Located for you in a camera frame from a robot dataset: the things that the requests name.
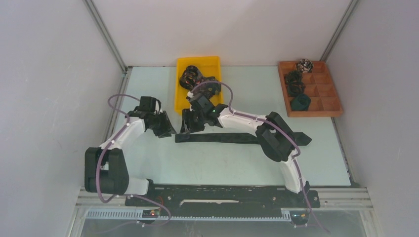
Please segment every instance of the robotic arm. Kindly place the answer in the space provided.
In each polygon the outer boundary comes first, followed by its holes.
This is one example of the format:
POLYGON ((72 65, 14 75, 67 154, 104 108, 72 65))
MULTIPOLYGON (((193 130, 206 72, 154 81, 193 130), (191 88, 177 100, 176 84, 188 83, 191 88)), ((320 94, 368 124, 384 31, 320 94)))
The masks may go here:
POLYGON ((292 156, 297 153, 295 147, 273 127, 265 122, 256 120, 256 118, 269 121, 281 128, 288 136, 300 144, 307 145, 311 139, 303 133, 299 133, 299 140, 295 138, 295 133, 285 123, 281 116, 275 112, 271 112, 267 116, 258 116, 243 113, 240 111, 230 111, 227 105, 218 104, 214 106, 211 101, 204 95, 189 94, 189 102, 192 110, 183 110, 184 117, 190 117, 189 124, 184 124, 186 130, 203 130, 204 124, 210 126, 218 126, 222 128, 235 128, 243 132, 247 132, 257 137, 258 143, 261 145, 263 152, 271 160, 279 163, 281 172, 284 175, 285 186, 287 190, 299 194, 303 188, 309 189, 309 183, 301 176, 304 187, 301 186, 300 176, 298 174, 296 164, 293 162, 292 156))
POLYGON ((123 150, 126 150, 141 134, 151 129, 159 138, 175 134, 168 116, 162 111, 161 103, 153 97, 142 96, 139 106, 128 113, 130 123, 113 140, 114 134, 99 147, 90 147, 84 155, 84 186, 86 191, 96 193, 96 166, 103 149, 111 143, 105 152, 100 169, 100 189, 104 194, 137 194, 144 195, 152 182, 148 179, 130 177, 126 168, 123 150))

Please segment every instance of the table surface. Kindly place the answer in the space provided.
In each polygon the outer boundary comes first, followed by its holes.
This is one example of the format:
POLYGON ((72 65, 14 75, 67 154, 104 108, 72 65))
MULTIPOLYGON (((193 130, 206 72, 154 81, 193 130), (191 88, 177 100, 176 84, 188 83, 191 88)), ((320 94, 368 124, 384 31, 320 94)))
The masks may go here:
MULTIPOLYGON (((277 67, 222 67, 223 82, 234 92, 234 109, 252 114, 279 113, 295 131, 313 141, 301 147, 298 157, 302 173, 312 186, 349 186, 344 159, 330 118, 289 118, 277 67)), ((177 132, 181 115, 173 110, 175 67, 135 67, 126 94, 153 96, 161 100, 177 132)), ((224 103, 230 99, 224 90, 224 103)), ((123 111, 138 102, 124 99, 123 111)), ((116 128, 121 128, 119 116, 116 128)), ((207 126, 204 132, 240 132, 207 126)), ((160 184, 192 185, 284 185, 279 166, 267 158, 259 145, 225 143, 175 143, 174 136, 158 139, 152 131, 140 136, 124 151, 131 176, 149 178, 160 184)))

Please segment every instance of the yellow tray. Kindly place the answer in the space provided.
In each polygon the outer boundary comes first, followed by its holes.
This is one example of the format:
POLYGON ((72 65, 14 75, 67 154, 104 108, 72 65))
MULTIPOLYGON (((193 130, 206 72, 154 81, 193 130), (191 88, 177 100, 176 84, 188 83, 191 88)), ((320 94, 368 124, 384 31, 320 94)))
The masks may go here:
MULTIPOLYGON (((189 108, 190 104, 186 100, 188 90, 180 86, 179 79, 186 67, 189 65, 196 66, 202 75, 205 77, 215 77, 218 81, 221 80, 221 64, 220 58, 217 56, 211 57, 194 57, 194 58, 178 58, 176 64, 176 86, 174 91, 174 110, 182 115, 182 110, 189 108)), ((223 103, 223 89, 218 95, 213 96, 210 100, 214 105, 223 103)))

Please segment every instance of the wire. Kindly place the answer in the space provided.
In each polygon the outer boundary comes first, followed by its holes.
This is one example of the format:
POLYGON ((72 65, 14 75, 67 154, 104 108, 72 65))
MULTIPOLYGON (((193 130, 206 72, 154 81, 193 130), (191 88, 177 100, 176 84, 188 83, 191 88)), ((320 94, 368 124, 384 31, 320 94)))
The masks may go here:
MULTIPOLYGON (((129 98, 132 98, 132 99, 134 99, 134 100, 137 100, 137 101, 140 101, 140 99, 138 99, 138 98, 136 98, 136 97, 134 97, 134 96, 132 96, 132 95, 127 95, 127 94, 115 94, 115 95, 112 95, 111 97, 109 97, 109 99, 108 99, 108 105, 113 109, 113 110, 115 110, 115 111, 117 111, 117 112, 119 112, 119 113, 121 113, 121 114, 123 114, 123 115, 125 115, 125 117, 126 117, 126 123, 122 126, 122 128, 115 134, 115 136, 112 138, 112 141, 111 142, 109 142, 108 144, 106 144, 105 145, 105 147, 103 148, 103 150, 102 150, 102 152, 100 153, 100 156, 99 156, 99 160, 97 161, 97 166, 96 166, 96 192, 97 192, 97 195, 98 195, 98 197, 99 197, 99 199, 103 202, 103 203, 108 203, 108 202, 110 202, 110 200, 112 200, 114 197, 116 197, 116 195, 114 194, 114 195, 112 195, 110 198, 108 198, 108 199, 104 199, 103 198, 103 195, 102 195, 102 191, 101 191, 101 189, 100 189, 100 165, 101 165, 101 163, 102 163, 102 161, 103 161, 103 157, 105 156, 105 153, 106 153, 106 151, 108 151, 108 149, 109 149, 109 147, 112 145, 112 143, 115 141, 115 140, 117 140, 117 138, 125 131, 125 129, 129 126, 129 122, 130 122, 130 117, 129 117, 129 115, 127 114, 127 113, 125 113, 124 111, 122 111, 122 110, 120 110, 120 109, 118 109, 118 108, 116 108, 115 106, 113 106, 112 104, 111 104, 111 100, 113 99, 113 98, 115 98, 115 97, 119 97, 119 96, 125 96, 125 97, 129 97, 129 98)), ((148 198, 146 198, 146 197, 143 197, 143 196, 140 196, 140 195, 130 195, 130 194, 124 194, 123 196, 126 196, 126 197, 136 197, 136 198, 139 198, 139 199, 142 199, 142 200, 145 200, 145 201, 147 201, 147 202, 149 202, 149 203, 151 203, 151 204, 154 204, 154 205, 157 205, 157 206, 159 206, 160 208, 163 208, 167 213, 168 213, 168 219, 167 220, 165 220, 163 223, 159 223, 159 224, 145 224, 145 223, 143 223, 143 225, 146 225, 146 226, 162 226, 162 225, 164 225, 164 224, 166 224, 167 222, 169 222, 169 220, 171 219, 171 212, 169 211, 169 209, 167 208, 167 207, 165 207, 164 205, 162 205, 162 204, 160 204, 160 203, 158 203, 158 202, 155 202, 155 201, 153 201, 153 200, 150 200, 150 199, 148 199, 148 198)), ((119 228, 119 227, 121 227, 121 226, 124 226, 124 225, 128 225, 128 224, 134 224, 134 223, 138 223, 137 221, 131 221, 131 222, 126 222, 126 223, 123 223, 123 224, 121 224, 121 225, 118 225, 118 226, 116 226, 116 227, 114 227, 114 228, 112 228, 112 229, 110 229, 110 230, 106 230, 106 231, 103 231, 103 232, 99 232, 99 233, 97 233, 97 234, 102 234, 102 233, 106 233, 106 232, 110 232, 110 231, 113 231, 113 230, 116 230, 117 228, 119 228)))
POLYGON ((231 98, 230 98, 230 101, 228 102, 228 110, 234 115, 234 116, 242 116, 242 117, 245 117, 245 118, 249 118, 249 119, 255 119, 255 120, 257 120, 257 121, 261 121, 261 122, 265 122, 265 123, 267 123, 268 125, 270 125, 270 126, 272 126, 275 130, 277 130, 279 133, 281 133, 294 147, 295 147, 295 149, 297 150, 297 153, 296 154, 294 154, 294 155, 292 155, 291 156, 291 159, 292 159, 292 161, 293 161, 293 163, 295 164, 295 167, 296 167, 296 169, 297 169, 297 173, 298 173, 298 179, 299 179, 299 181, 300 181, 300 185, 301 185, 301 189, 302 189, 302 193, 303 193, 303 195, 304 195, 304 199, 305 199, 305 202, 307 203, 307 207, 308 207, 308 209, 310 210, 310 213, 312 213, 312 216, 313 216, 313 218, 314 218, 314 220, 317 222, 317 226, 318 227, 320 227, 321 229, 323 229, 325 232, 327 232, 328 234, 330 234, 331 232, 328 230, 328 229, 326 229, 322 224, 321 224, 321 222, 317 219, 317 216, 313 213, 313 208, 312 208, 312 206, 311 206, 311 203, 310 203, 310 201, 308 200, 308 197, 307 197, 307 193, 306 193, 306 191, 305 191, 305 189, 304 189, 304 184, 303 184, 303 182, 302 182, 302 173, 301 173, 301 170, 300 170, 300 167, 299 167, 299 165, 298 165, 298 162, 297 162, 297 160, 295 159, 297 156, 299 156, 300 154, 301 154, 301 150, 300 150, 300 148, 298 147, 298 145, 295 143, 295 141, 290 137, 290 136, 288 136, 281 128, 279 128, 277 125, 275 125, 274 123, 272 123, 272 122, 270 122, 270 121, 267 121, 266 119, 262 119, 262 118, 259 118, 258 116, 251 116, 251 115, 246 115, 246 114, 242 114, 242 113, 240 113, 240 112, 237 112, 237 111, 234 111, 233 109, 232 109, 232 107, 231 107, 231 103, 233 102, 233 97, 234 97, 234 94, 233 94, 233 90, 231 89, 231 87, 229 87, 227 84, 225 84, 225 83, 223 83, 223 82, 220 82, 220 81, 216 81, 216 80, 208 80, 208 81, 204 81, 204 82, 202 82, 202 83, 200 83, 200 84, 198 84, 198 85, 196 85, 193 89, 192 89, 192 93, 194 93, 194 91, 198 88, 198 87, 200 87, 200 86, 202 86, 202 85, 204 85, 204 84, 207 84, 207 83, 219 83, 219 84, 221 84, 221 85, 223 85, 223 86, 225 86, 229 91, 230 91, 230 94, 231 94, 231 98))

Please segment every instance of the wooden organizer box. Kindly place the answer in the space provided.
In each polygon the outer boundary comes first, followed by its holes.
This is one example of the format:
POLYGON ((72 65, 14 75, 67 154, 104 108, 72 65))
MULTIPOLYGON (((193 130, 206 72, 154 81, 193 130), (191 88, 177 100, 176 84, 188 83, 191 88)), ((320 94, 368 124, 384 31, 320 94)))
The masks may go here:
POLYGON ((342 106, 333 85, 332 77, 325 62, 313 62, 311 73, 302 74, 305 84, 304 94, 311 98, 308 111, 292 111, 290 101, 294 98, 288 95, 285 85, 285 75, 297 69, 298 62, 280 62, 278 65, 279 78, 288 117, 338 117, 343 113, 342 106))

